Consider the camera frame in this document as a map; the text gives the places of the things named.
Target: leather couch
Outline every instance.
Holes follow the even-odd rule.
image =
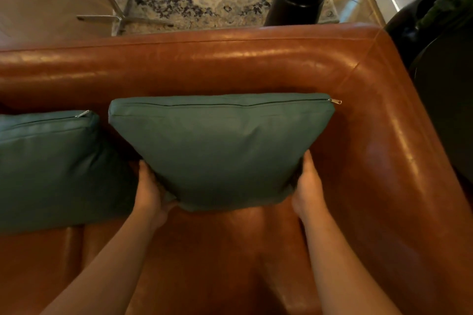
[[[374,278],[409,314],[473,314],[472,214],[387,34],[363,24],[173,32],[0,52],[0,112],[91,109],[118,97],[326,92],[311,147],[325,196]],[[122,220],[0,237],[0,314],[37,314]],[[290,200],[174,211],[127,314],[320,314]]]

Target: sofa backrest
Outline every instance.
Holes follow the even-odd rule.
[[[404,314],[473,312],[472,215],[399,55],[361,24],[174,32],[0,52],[0,112],[97,112],[119,97],[324,92],[312,146],[330,211]]]

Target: baseboard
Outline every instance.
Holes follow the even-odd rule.
[[[384,20],[388,22],[399,11],[395,0],[375,0]]]

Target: person's left arm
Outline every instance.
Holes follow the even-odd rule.
[[[148,244],[177,204],[165,204],[163,196],[153,171],[140,161],[131,215],[92,263],[41,315],[124,314],[136,288]]]

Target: green plant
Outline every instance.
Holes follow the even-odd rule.
[[[473,23],[473,0],[436,0],[417,22],[417,29],[457,30]]]

